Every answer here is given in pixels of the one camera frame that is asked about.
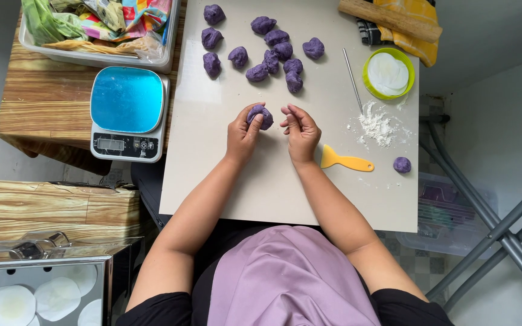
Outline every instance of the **wooden rolling pin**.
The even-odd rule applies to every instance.
[[[338,11],[373,21],[393,31],[398,31],[422,41],[434,43],[442,33],[442,27],[411,18],[403,13],[384,9],[364,0],[340,0]]]

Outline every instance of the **lavender hijab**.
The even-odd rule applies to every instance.
[[[352,264],[305,226],[265,229],[223,255],[207,324],[380,326]]]

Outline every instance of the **checkered cloth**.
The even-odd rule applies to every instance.
[[[427,0],[432,7],[436,6],[435,0]],[[371,21],[356,17],[356,21],[358,23],[359,35],[362,38],[362,43],[368,46],[373,45],[386,45],[386,44],[394,44],[393,41],[382,41],[381,40],[381,32],[378,29],[376,23]]]

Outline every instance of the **purple dough ball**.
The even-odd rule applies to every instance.
[[[219,7],[219,5],[205,6],[204,16],[205,20],[210,25],[215,25],[216,23],[226,18],[223,10],[221,7]]]
[[[269,112],[269,110],[267,110],[261,104],[257,104],[249,111],[249,114],[247,114],[247,124],[250,125],[253,119],[255,118],[255,115],[258,114],[263,115],[263,123],[261,123],[261,130],[269,129],[269,127],[271,127],[271,125],[273,124],[273,116],[271,115],[271,112]]]
[[[287,83],[287,89],[292,93],[297,93],[303,87],[303,81],[299,74],[295,71],[289,71],[285,75],[285,82]]]
[[[394,170],[401,174],[407,174],[412,170],[412,164],[409,159],[399,157],[394,160]]]
[[[231,53],[228,54],[228,60],[233,62],[233,65],[237,69],[241,69],[249,60],[249,55],[247,55],[247,50],[242,46],[236,47]]]
[[[221,61],[216,53],[207,52],[202,56],[203,67],[211,78],[215,78],[221,72]]]
[[[294,54],[294,47],[289,42],[282,42],[275,44],[273,51],[277,53],[279,60],[286,61],[291,59],[291,56]]]
[[[245,77],[252,82],[260,82],[267,78],[267,76],[269,76],[269,70],[265,63],[258,64],[245,73]]]
[[[299,59],[289,59],[283,63],[283,71],[285,71],[285,73],[295,71],[297,72],[297,75],[299,75],[303,71],[303,64]]]
[[[212,27],[204,29],[201,33],[201,42],[205,49],[214,49],[222,38],[223,34]]]
[[[263,63],[267,65],[270,74],[276,74],[279,70],[279,56],[274,50],[265,50]]]
[[[289,40],[289,34],[282,30],[274,30],[266,33],[263,39],[265,40],[265,43],[273,46],[275,44],[283,43]]]
[[[303,44],[303,51],[305,54],[312,59],[319,59],[324,55],[325,47],[324,44],[317,37],[312,38],[309,42]]]
[[[255,33],[265,35],[273,29],[273,26],[275,26],[275,24],[277,24],[277,20],[271,19],[267,16],[261,16],[251,21],[251,29]]]

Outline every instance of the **yellow dough scraper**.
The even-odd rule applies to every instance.
[[[339,156],[333,151],[333,149],[330,146],[324,145],[324,152],[321,156],[320,167],[322,169],[325,169],[331,167],[334,164],[341,164],[344,167],[357,171],[373,171],[372,162],[359,157]]]

